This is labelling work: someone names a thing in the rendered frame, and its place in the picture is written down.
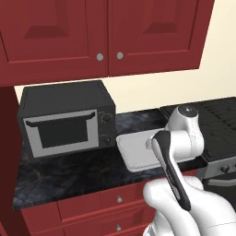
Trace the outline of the black toaster oven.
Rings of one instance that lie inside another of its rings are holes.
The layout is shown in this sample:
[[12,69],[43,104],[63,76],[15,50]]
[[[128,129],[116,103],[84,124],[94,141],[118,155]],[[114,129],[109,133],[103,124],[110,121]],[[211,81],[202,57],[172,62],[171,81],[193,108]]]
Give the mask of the black toaster oven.
[[[47,156],[34,159],[30,142],[23,123],[24,118],[97,110],[99,146],[92,149],[109,148],[115,145],[115,103],[108,90],[100,80],[52,84],[46,86],[25,87],[23,89],[20,105],[18,108],[18,125],[23,137],[28,157],[32,160],[61,156]],[[101,120],[104,113],[110,113],[112,119],[108,123]],[[102,136],[112,138],[110,145],[102,142]]]

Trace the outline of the tall red cabinet panel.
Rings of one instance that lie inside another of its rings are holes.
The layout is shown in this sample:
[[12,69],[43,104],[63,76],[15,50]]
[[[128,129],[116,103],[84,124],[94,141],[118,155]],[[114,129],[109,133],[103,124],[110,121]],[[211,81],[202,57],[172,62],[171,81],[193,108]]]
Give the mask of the tall red cabinet panel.
[[17,113],[14,88],[0,88],[0,233],[3,236],[30,236],[21,212],[13,209],[22,148]]

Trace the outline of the white tupperware container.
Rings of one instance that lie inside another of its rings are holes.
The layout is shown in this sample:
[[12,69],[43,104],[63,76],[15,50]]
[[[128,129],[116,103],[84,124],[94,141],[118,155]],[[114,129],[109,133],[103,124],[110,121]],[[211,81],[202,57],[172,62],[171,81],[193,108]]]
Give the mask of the white tupperware container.
[[[116,137],[117,147],[129,171],[146,171],[161,166],[150,147],[151,138],[160,131],[162,128]],[[186,131],[172,131],[171,142],[177,146],[177,150],[174,152],[174,159],[177,163],[192,160],[201,151],[196,138],[190,136]]]

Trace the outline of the red cupboard door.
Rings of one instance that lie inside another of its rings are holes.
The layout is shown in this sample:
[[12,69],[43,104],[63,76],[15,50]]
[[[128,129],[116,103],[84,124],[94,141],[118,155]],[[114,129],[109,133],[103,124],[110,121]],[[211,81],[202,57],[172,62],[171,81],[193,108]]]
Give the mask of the red cupboard door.
[[106,77],[107,17],[107,0],[0,0],[0,86]]
[[[109,0],[109,74],[197,69],[214,2]],[[118,52],[123,59],[117,59]]]

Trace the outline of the grey toaster oven door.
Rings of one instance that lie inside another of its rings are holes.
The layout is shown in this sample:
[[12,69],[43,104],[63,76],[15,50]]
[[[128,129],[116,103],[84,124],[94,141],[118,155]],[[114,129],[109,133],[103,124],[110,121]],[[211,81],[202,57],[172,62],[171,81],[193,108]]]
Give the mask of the grey toaster oven door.
[[[39,122],[82,116],[95,112],[95,116],[86,121],[75,120],[62,124],[47,124],[29,127],[26,121]],[[65,153],[89,150],[99,146],[97,110],[59,113],[31,118],[24,118],[23,123],[29,139],[34,159]]]

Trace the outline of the red drawer front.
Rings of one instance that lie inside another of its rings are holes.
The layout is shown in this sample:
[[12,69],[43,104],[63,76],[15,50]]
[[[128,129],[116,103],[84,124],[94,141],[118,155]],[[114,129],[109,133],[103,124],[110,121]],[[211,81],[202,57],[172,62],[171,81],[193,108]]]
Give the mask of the red drawer front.
[[[142,236],[154,215],[155,210],[149,206],[137,207],[66,226],[64,233],[65,236]],[[117,224],[122,230],[116,230]]]
[[[102,217],[143,206],[144,185],[145,182],[132,183],[57,201],[61,221],[66,223],[80,218],[90,218],[91,216]],[[118,195],[122,197],[122,203],[117,202]]]

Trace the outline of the red base cabinet front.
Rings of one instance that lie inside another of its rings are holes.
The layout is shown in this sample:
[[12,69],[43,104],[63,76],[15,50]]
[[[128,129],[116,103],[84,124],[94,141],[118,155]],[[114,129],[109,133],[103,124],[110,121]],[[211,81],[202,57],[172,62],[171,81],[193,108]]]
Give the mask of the red base cabinet front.
[[21,209],[31,236],[65,236],[55,202]]

